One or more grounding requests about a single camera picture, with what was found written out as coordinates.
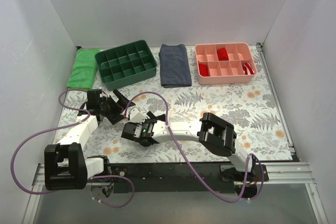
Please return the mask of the black underwear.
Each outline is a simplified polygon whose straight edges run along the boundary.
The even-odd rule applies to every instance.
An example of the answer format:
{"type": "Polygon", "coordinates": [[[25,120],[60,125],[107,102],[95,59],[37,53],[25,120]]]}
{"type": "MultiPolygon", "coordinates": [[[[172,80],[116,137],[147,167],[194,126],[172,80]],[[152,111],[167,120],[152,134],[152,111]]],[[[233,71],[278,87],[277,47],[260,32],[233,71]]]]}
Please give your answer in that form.
{"type": "Polygon", "coordinates": [[[166,115],[165,114],[161,114],[161,115],[154,115],[151,111],[149,111],[147,113],[147,116],[150,118],[150,119],[155,119],[157,121],[162,121],[162,122],[165,122],[166,121],[166,115]]]}

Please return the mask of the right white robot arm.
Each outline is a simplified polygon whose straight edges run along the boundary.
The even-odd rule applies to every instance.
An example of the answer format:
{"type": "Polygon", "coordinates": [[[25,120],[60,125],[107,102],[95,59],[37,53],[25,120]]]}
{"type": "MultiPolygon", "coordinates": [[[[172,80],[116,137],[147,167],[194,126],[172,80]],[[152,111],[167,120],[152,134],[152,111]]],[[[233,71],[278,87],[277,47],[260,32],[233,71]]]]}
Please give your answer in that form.
{"type": "Polygon", "coordinates": [[[135,121],[125,124],[121,137],[149,147],[173,140],[202,144],[210,153],[226,157],[234,166],[224,170],[225,178],[235,181],[255,182],[257,175],[255,159],[238,142],[234,126],[212,113],[205,113],[198,121],[173,122],[170,127],[163,119],[151,116],[147,119],[136,116],[135,121]]]}

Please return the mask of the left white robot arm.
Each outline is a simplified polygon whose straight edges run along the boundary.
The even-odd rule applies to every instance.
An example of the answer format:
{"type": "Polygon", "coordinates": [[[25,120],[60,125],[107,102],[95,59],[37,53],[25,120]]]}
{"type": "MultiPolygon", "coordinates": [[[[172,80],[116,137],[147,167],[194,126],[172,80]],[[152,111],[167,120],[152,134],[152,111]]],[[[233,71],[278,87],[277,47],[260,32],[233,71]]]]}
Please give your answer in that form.
{"type": "Polygon", "coordinates": [[[112,170],[106,156],[85,158],[82,148],[103,119],[116,124],[124,119],[123,111],[129,99],[117,89],[115,101],[101,89],[87,91],[87,100],[78,109],[78,124],[70,129],[57,144],[44,150],[45,186],[47,190],[83,189],[92,177],[100,182],[111,178],[112,170]]]}

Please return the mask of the rolled red underwear left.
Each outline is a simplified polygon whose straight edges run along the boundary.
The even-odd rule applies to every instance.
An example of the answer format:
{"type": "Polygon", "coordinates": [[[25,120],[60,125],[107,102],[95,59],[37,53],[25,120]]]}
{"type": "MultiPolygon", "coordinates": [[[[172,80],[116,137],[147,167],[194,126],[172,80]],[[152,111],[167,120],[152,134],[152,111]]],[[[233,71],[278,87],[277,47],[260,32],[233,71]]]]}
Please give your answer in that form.
{"type": "Polygon", "coordinates": [[[198,64],[199,73],[202,77],[209,77],[208,66],[206,64],[198,64]]]}

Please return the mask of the rolled red underwear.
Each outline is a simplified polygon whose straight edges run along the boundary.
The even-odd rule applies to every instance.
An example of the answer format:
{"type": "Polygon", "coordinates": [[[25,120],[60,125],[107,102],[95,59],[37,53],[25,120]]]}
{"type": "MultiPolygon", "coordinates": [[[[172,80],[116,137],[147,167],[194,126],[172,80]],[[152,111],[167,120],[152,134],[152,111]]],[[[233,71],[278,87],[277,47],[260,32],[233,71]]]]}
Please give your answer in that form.
{"type": "Polygon", "coordinates": [[[202,77],[209,77],[208,66],[206,64],[198,64],[199,73],[202,77]]]}
{"type": "Polygon", "coordinates": [[[229,60],[228,52],[226,48],[220,48],[217,50],[217,57],[219,61],[227,61],[229,60]]]}

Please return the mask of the rolled red underwear top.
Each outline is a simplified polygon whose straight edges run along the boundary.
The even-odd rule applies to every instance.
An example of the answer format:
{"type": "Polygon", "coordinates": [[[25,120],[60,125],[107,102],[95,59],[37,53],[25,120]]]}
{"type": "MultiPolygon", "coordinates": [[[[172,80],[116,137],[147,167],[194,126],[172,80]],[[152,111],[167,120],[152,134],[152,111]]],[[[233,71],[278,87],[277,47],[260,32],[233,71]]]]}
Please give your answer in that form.
{"type": "Polygon", "coordinates": [[[226,48],[220,48],[217,50],[217,57],[219,61],[227,61],[229,60],[228,52],[226,48]]]}

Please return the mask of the red white striped underwear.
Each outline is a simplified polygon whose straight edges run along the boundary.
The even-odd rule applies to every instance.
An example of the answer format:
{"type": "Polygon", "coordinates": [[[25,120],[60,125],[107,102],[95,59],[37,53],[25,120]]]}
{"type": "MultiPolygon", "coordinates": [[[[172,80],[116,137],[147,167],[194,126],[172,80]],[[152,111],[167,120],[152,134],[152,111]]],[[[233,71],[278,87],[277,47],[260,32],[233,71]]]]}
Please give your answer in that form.
{"type": "Polygon", "coordinates": [[[256,73],[249,62],[242,63],[242,68],[244,71],[244,75],[249,76],[256,73]]]}

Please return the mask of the green divided organizer tray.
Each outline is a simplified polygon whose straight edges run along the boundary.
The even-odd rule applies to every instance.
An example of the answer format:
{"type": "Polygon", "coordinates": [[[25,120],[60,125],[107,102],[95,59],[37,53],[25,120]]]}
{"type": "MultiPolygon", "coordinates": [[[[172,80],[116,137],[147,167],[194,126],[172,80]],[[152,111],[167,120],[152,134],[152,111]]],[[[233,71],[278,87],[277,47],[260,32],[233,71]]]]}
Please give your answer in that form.
{"type": "Polygon", "coordinates": [[[156,76],[157,63],[145,40],[138,40],[95,54],[107,90],[123,88],[156,76]]]}

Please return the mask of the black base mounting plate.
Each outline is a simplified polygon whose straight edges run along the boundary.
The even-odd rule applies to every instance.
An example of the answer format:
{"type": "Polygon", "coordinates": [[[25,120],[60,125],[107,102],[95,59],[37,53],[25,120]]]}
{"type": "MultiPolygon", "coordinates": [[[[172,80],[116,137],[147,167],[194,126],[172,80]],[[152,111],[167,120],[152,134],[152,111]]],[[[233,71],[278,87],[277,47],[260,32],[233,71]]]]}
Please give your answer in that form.
{"type": "MultiPolygon", "coordinates": [[[[136,193],[207,191],[186,163],[109,164],[112,175],[131,180],[136,193]]],[[[244,172],[229,162],[193,162],[192,166],[209,187],[222,194],[239,194],[244,172]]]]}

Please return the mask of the folded green towel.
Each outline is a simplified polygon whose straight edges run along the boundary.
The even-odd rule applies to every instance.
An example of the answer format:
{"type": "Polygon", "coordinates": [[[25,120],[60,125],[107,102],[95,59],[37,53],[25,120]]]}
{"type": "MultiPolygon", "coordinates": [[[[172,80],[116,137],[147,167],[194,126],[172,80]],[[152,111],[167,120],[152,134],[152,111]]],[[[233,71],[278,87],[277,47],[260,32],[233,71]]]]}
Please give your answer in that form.
{"type": "Polygon", "coordinates": [[[99,52],[98,48],[77,50],[72,72],[67,83],[68,89],[88,90],[93,87],[98,69],[95,55],[99,52]]]}

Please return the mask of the folded grey-blue towel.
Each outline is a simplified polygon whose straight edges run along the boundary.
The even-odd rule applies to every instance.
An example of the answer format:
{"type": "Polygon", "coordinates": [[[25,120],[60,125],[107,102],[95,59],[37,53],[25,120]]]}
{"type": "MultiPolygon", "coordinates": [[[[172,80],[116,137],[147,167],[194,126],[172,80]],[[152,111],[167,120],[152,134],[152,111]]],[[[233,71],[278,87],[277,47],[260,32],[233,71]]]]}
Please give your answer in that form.
{"type": "Polygon", "coordinates": [[[164,88],[190,87],[192,85],[188,56],[184,44],[162,44],[159,52],[161,86],[164,88]]]}

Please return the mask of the pink divided organizer tray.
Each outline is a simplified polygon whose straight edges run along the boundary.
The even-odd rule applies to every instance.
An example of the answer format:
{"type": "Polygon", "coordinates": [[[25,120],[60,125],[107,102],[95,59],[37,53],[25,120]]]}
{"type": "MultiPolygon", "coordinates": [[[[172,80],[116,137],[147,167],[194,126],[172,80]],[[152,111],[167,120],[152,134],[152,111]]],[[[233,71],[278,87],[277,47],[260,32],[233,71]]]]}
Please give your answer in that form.
{"type": "Polygon", "coordinates": [[[244,42],[222,44],[198,44],[195,46],[198,81],[202,85],[249,83],[258,73],[249,46],[244,42]],[[226,48],[229,56],[227,61],[219,61],[217,50],[226,48]],[[249,62],[256,72],[244,75],[242,63],[249,62]],[[208,66],[209,77],[202,77],[198,64],[208,66]]]}

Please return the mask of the floral patterned table mat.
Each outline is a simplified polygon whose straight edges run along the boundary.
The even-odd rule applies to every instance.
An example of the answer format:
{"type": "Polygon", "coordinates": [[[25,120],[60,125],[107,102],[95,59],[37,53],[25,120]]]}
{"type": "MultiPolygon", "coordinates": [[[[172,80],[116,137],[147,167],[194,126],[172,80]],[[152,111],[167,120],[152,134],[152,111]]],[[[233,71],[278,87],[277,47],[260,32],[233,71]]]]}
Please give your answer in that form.
{"type": "MultiPolygon", "coordinates": [[[[255,46],[250,47],[258,73],[246,84],[201,85],[198,82],[196,55],[187,49],[192,85],[164,88],[160,76],[122,88],[127,98],[134,98],[142,112],[169,114],[170,122],[199,120],[205,112],[214,113],[231,123],[241,146],[261,161],[289,161],[291,151],[285,127],[268,84],[262,61],[255,46]]],[[[220,157],[211,154],[202,144],[172,141],[143,147],[123,140],[124,122],[112,125],[104,120],[83,148],[86,157],[105,155],[112,163],[211,162],[220,157]]]]}

